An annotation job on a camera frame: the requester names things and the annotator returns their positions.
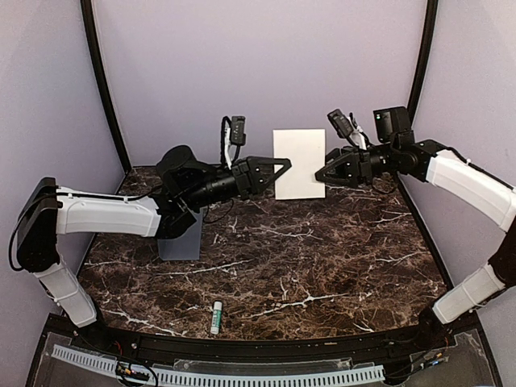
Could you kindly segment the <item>beige lined letter paper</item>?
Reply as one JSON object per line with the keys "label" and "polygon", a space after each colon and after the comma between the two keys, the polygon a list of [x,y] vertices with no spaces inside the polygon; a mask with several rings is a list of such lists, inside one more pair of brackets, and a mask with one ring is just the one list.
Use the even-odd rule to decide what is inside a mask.
{"label": "beige lined letter paper", "polygon": [[315,173],[325,164],[324,129],[274,129],[273,155],[291,163],[289,170],[275,182],[276,200],[326,197],[325,184],[315,179]]}

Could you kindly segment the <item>grey blue envelope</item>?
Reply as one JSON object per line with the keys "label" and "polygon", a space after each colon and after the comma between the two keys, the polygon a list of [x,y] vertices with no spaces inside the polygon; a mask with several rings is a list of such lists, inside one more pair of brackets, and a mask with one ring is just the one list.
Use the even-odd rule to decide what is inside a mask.
{"label": "grey blue envelope", "polygon": [[202,239],[203,214],[193,214],[196,222],[177,239],[158,239],[158,253],[163,261],[199,260]]}

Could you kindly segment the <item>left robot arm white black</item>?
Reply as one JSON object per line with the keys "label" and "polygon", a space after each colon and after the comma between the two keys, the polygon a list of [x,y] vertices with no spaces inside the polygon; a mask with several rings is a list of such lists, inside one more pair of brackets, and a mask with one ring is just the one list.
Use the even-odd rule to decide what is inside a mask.
{"label": "left robot arm white black", "polygon": [[11,234],[12,270],[32,273],[68,315],[83,328],[82,338],[97,352],[113,346],[113,332],[57,250],[58,235],[113,233],[153,239],[177,239],[209,205],[262,194],[291,167],[287,158],[249,156],[230,166],[198,160],[179,145],[156,165],[160,184],[139,196],[86,193],[40,180]]}

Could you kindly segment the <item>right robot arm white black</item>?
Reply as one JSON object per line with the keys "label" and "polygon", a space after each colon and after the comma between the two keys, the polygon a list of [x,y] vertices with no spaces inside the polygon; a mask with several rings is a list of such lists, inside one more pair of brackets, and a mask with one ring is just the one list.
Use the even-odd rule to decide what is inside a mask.
{"label": "right robot arm white black", "polygon": [[446,292],[419,317],[411,342],[427,350],[443,327],[515,285],[515,188],[475,166],[452,147],[416,141],[404,106],[375,110],[378,144],[372,144],[352,114],[336,109],[327,118],[346,147],[329,152],[317,181],[357,188],[385,173],[410,175],[460,198],[491,219],[505,234],[486,264]]}

